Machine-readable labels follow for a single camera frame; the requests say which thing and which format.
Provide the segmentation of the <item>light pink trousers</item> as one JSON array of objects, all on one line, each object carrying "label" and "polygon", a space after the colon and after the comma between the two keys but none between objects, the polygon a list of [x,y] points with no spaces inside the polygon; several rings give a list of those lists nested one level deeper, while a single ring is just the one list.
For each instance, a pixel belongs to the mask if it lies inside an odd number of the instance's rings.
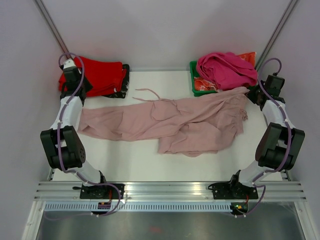
[{"label": "light pink trousers", "polygon": [[78,132],[111,141],[158,140],[158,153],[197,157],[230,147],[247,120],[246,87],[200,97],[82,110]]}]

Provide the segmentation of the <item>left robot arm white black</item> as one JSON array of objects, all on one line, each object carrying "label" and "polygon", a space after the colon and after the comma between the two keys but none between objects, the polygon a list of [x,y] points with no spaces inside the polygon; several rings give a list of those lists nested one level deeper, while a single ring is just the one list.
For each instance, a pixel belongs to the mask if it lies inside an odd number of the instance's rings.
[{"label": "left robot arm white black", "polygon": [[65,82],[61,87],[60,108],[54,123],[40,133],[40,140],[52,169],[72,174],[82,182],[79,188],[86,198],[105,198],[109,186],[104,175],[86,160],[86,151],[77,130],[89,89],[85,68],[71,58],[60,65]]}]

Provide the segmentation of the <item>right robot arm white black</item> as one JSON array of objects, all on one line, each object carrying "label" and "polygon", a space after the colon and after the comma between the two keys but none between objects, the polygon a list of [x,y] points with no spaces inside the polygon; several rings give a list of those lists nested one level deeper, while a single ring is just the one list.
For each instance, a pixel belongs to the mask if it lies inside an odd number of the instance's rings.
[{"label": "right robot arm white black", "polygon": [[280,97],[285,79],[276,73],[260,81],[247,94],[252,103],[259,106],[267,128],[255,151],[255,161],[240,174],[239,180],[228,185],[228,193],[240,198],[249,187],[258,187],[266,176],[291,170],[305,139],[305,132],[297,129],[286,112],[285,100]]}]

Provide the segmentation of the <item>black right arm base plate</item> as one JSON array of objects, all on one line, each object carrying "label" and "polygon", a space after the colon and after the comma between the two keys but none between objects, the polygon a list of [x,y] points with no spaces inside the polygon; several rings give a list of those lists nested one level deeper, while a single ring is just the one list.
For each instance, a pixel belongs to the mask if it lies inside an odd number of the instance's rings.
[{"label": "black right arm base plate", "polygon": [[255,187],[248,187],[241,183],[236,185],[227,182],[217,182],[208,186],[215,200],[257,200],[259,198]]}]

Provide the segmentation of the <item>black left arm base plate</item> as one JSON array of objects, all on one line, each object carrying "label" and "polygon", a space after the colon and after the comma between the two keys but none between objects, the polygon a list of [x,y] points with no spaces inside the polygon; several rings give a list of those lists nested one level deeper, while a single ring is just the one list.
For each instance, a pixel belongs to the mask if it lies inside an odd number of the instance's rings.
[{"label": "black left arm base plate", "polygon": [[113,200],[118,199],[120,196],[120,198],[123,199],[125,185],[123,183],[115,183],[114,186],[119,190],[120,194],[114,187],[110,185],[82,185],[80,188],[79,198],[85,200]]}]

